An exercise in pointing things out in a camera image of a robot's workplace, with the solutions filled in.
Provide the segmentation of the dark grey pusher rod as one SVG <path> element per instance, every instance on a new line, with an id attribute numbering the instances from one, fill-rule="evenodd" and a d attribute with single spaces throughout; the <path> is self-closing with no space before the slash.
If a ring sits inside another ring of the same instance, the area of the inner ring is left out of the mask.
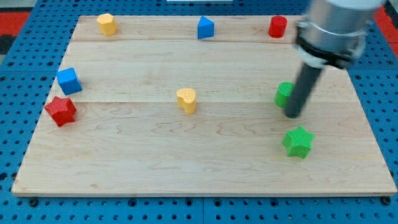
<path id="1" fill-rule="evenodd" d="M 322 68 L 315 68 L 306 63 L 302 65 L 293 90 L 284 107 L 286 117 L 297 118 L 300 116 L 322 70 Z"/>

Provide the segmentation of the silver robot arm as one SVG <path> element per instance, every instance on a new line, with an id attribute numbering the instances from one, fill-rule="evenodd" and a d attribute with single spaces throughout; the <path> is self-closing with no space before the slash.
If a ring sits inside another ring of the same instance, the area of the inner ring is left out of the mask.
<path id="1" fill-rule="evenodd" d="M 300 116 L 326 66 L 349 67 L 366 47 L 368 27 L 385 0 L 312 0 L 296 23 L 295 47 L 302 66 L 284 106 L 288 118 Z"/>

